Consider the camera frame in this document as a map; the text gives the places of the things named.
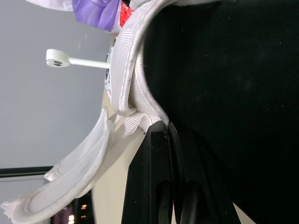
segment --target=white fabric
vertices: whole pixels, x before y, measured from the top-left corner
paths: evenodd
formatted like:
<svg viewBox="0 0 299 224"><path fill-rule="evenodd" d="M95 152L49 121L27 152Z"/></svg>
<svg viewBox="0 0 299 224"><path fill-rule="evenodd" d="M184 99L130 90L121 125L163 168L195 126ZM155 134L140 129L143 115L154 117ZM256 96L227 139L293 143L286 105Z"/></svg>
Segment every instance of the white fabric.
<svg viewBox="0 0 299 224"><path fill-rule="evenodd" d="M151 1L151 0L131 0L130 1L130 8L133 10L136 10L144 3ZM174 5L177 6L187 6L187 5L197 5L197 4L204 4L204 3L210 3L214 1L220 1L220 0L178 0L174 2Z"/></svg>
<svg viewBox="0 0 299 224"><path fill-rule="evenodd" d="M61 10L61 11L73 11L71 0L26 0L26 1L45 8Z"/></svg>
<svg viewBox="0 0 299 224"><path fill-rule="evenodd" d="M1 205L14 224L34 224L50 218L89 186L104 161L114 134L114 126L112 121L108 120L106 108L103 108L99 120L102 124L99 127L99 140L86 153L75 151L74 154L80 157L76 164L68 170L63 167L64 174L60 173L54 181L36 191L20 195Z"/></svg>

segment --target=black fabric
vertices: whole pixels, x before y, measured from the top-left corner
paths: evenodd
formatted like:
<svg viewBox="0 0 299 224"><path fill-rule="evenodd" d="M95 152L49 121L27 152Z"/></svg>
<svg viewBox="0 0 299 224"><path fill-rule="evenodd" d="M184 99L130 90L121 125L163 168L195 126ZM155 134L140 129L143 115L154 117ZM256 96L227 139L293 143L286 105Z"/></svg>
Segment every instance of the black fabric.
<svg viewBox="0 0 299 224"><path fill-rule="evenodd" d="M299 223L299 1L167 7L144 67L175 126L198 135L256 223Z"/></svg>

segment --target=purple packaging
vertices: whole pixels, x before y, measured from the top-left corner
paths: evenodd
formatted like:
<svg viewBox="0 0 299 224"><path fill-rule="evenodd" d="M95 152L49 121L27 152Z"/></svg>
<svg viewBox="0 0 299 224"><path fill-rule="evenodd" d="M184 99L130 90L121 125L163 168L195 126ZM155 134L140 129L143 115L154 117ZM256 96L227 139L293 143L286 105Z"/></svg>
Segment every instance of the purple packaging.
<svg viewBox="0 0 299 224"><path fill-rule="evenodd" d="M76 20L111 31L119 0L72 0Z"/></svg>

